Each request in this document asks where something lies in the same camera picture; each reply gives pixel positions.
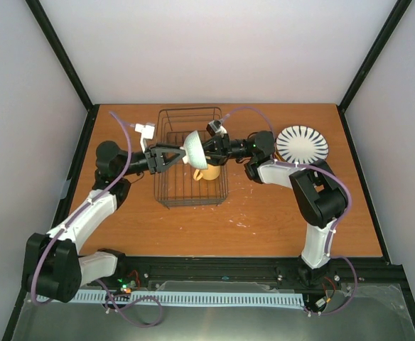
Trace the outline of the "yellow scalloped plate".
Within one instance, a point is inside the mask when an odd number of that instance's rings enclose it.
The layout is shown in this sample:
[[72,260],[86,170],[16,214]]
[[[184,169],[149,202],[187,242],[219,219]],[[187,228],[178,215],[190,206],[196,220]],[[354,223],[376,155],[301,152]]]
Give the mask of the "yellow scalloped plate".
[[286,160],[280,153],[279,149],[276,148],[275,153],[274,153],[275,158],[277,158],[279,161],[282,162],[289,162],[288,160]]

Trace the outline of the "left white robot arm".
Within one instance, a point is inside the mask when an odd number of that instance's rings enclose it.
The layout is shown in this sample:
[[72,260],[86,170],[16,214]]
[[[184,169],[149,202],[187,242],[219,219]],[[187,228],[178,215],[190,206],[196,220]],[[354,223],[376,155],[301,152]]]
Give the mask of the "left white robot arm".
[[127,175],[162,173],[179,160],[187,160],[187,148],[156,144],[145,151],[124,151],[113,141],[96,150],[95,184],[83,203],[46,234],[32,234],[23,265],[23,284],[36,305],[39,296],[67,303],[79,288],[97,279],[113,286],[128,277],[124,254],[99,249],[89,256],[79,252],[91,234],[124,203],[131,183]]

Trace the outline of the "black wire dish rack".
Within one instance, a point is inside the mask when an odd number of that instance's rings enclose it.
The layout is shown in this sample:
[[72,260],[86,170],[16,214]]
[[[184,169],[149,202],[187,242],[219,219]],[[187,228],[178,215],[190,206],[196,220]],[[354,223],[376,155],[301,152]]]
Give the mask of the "black wire dish rack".
[[162,109],[158,113],[157,142],[181,147],[186,156],[154,176],[154,197],[166,208],[220,205],[227,198],[227,168],[206,180],[200,172],[208,165],[201,144],[210,138],[208,123],[222,118],[219,107]]

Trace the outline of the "white blue striped plate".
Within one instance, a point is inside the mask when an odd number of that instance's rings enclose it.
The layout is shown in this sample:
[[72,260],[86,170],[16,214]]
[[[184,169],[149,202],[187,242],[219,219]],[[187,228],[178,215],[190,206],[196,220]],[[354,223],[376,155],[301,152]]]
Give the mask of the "white blue striped plate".
[[329,145],[324,135],[307,126],[289,126],[276,137],[276,148],[289,163],[311,164],[325,160]]

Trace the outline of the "yellow ceramic mug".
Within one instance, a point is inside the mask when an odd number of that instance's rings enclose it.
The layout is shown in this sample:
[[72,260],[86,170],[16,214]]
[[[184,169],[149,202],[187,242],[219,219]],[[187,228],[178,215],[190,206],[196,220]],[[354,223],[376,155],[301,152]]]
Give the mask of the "yellow ceramic mug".
[[208,164],[206,169],[195,169],[193,173],[193,180],[215,180],[220,176],[221,167]]

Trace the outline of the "light green ceramic bowl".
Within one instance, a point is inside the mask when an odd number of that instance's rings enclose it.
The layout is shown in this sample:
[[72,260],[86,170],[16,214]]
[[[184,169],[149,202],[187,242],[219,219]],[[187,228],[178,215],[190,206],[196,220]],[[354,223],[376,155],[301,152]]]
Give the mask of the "light green ceramic bowl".
[[184,164],[189,164],[193,168],[200,170],[208,167],[203,145],[197,131],[193,131],[187,135],[182,147],[185,150],[185,157],[183,158]]

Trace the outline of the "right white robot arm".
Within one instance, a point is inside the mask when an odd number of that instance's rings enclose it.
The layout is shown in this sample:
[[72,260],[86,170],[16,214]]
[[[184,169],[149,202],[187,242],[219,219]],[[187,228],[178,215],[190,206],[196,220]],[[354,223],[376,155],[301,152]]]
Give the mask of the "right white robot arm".
[[246,158],[244,170],[248,179],[292,189],[307,223],[298,277],[304,286],[313,286],[328,271],[337,225],[352,204],[345,184],[334,176],[325,161],[300,165],[273,158],[274,136],[270,131],[258,131],[246,139],[231,139],[223,128],[209,126],[207,132],[210,138],[203,142],[203,150],[208,163],[223,166],[229,160],[239,163]]

